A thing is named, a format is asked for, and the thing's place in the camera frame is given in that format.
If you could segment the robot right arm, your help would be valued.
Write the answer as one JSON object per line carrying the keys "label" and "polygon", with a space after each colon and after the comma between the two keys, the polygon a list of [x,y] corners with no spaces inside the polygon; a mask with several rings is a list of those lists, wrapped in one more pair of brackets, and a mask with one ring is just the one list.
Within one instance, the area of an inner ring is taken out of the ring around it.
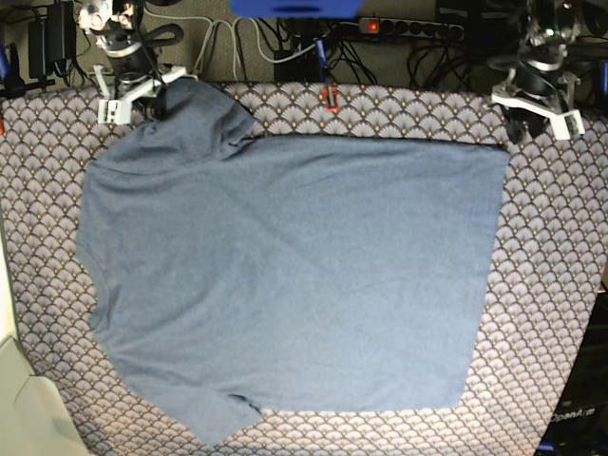
{"label": "robot right arm", "polygon": [[108,81],[102,65],[93,67],[102,93],[101,124],[129,124],[133,110],[152,120],[165,112],[166,82],[159,56],[169,45],[166,35],[172,29],[146,29],[144,7],[144,1],[85,1],[78,14],[78,26],[95,40],[111,70],[112,80]]}

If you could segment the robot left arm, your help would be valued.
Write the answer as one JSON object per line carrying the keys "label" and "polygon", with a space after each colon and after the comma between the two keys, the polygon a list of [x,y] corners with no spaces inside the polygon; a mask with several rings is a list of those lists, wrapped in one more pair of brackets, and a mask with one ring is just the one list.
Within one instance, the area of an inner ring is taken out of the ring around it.
{"label": "robot left arm", "polygon": [[513,142],[524,130],[537,137],[549,128],[558,141],[584,132],[575,91],[580,78],[563,68],[580,27],[570,1],[527,1],[523,38],[503,87],[492,94],[512,124]]}

